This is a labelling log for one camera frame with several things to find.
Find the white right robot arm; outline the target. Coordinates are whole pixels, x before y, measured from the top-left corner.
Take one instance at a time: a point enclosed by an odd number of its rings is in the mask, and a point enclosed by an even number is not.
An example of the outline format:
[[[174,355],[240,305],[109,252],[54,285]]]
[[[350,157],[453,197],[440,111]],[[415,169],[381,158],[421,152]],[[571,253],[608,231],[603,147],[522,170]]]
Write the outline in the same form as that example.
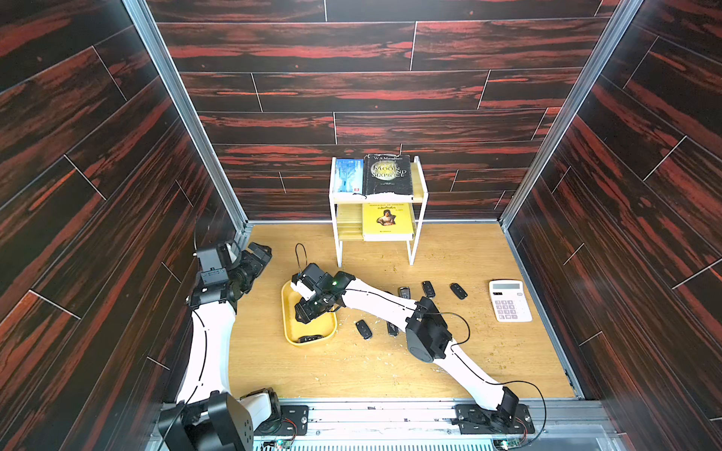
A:
[[[514,424],[519,398],[503,383],[486,374],[453,338],[442,313],[427,297],[419,301],[376,289],[347,272],[332,275],[317,264],[291,278],[291,288],[302,296],[295,319],[308,324],[338,307],[374,315],[405,332],[407,349],[424,363],[440,366],[490,413],[489,423],[502,431]]]

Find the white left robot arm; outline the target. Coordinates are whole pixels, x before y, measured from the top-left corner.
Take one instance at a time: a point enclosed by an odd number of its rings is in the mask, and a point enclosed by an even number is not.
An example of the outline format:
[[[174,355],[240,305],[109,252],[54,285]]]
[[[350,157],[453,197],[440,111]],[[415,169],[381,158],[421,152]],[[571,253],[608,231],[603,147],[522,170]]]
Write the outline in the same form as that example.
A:
[[[250,293],[273,251],[255,242],[241,249],[230,241],[202,248],[196,257],[199,272],[187,299],[191,350],[175,405],[160,413],[159,447],[251,450],[255,430],[271,418],[280,418],[280,407],[271,389],[243,398],[231,394],[229,349],[238,301]]]

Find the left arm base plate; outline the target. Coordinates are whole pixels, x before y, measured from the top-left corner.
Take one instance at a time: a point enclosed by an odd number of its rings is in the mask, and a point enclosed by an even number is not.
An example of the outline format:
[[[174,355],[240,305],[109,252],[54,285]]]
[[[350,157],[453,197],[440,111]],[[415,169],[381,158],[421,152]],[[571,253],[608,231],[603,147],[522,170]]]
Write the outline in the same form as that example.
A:
[[[281,405],[280,414],[272,415],[255,429],[257,436],[293,437],[308,433],[308,405]]]

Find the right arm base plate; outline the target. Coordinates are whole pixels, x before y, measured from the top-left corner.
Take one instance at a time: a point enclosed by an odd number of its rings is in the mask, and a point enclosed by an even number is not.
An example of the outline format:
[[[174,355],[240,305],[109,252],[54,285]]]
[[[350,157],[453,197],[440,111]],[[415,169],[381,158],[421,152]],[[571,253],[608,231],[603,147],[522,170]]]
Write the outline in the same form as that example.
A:
[[[501,413],[483,410],[476,404],[456,404],[454,413],[451,423],[462,435],[528,435],[536,432],[526,404],[517,405],[509,423],[503,422]]]

